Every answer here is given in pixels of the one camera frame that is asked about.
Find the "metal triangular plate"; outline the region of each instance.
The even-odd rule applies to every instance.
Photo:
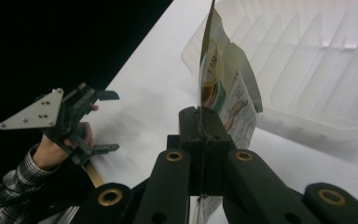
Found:
[[[0,123],[1,130],[46,128],[56,125],[63,90],[56,89]]]

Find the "plaid sleeve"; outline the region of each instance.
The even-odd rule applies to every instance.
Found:
[[[37,146],[29,150],[16,170],[3,177],[0,184],[0,224],[26,223],[29,196],[38,191],[58,169],[45,171],[34,164],[32,156]]]

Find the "person's arm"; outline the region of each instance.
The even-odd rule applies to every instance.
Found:
[[[90,124],[81,122],[79,125],[85,130],[85,143],[94,147]],[[70,148],[77,147],[69,139],[64,143]],[[65,151],[43,135],[40,143],[30,149],[17,169],[3,177],[0,184],[0,224],[26,223],[30,196],[43,187],[67,158]]]

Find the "human hand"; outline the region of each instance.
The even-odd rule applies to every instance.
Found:
[[[98,110],[98,106],[92,105],[92,110]],[[80,126],[80,129],[83,129],[85,132],[83,141],[89,147],[94,147],[94,139],[92,137],[90,124],[88,122],[79,122],[78,125]],[[77,148],[77,144],[69,138],[65,139],[63,143],[69,148]],[[33,161],[36,166],[43,170],[51,170],[56,165],[66,160],[66,158],[68,158],[68,154],[43,134],[42,140],[33,155]]]

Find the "black bracket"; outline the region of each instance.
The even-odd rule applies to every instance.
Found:
[[[189,196],[202,195],[222,196],[227,220],[234,224],[358,223],[358,201],[348,192],[326,183],[307,186],[304,195],[288,188],[256,153],[234,147],[212,109],[185,108],[179,127],[178,135],[168,135],[167,150],[159,153],[151,176],[119,193],[130,194],[131,200],[121,213],[110,213],[114,220],[120,216],[116,223],[188,223]],[[94,193],[103,197],[106,186]],[[88,223],[88,217],[113,209],[98,203],[94,193],[74,223]],[[89,221],[108,223],[105,218]]]

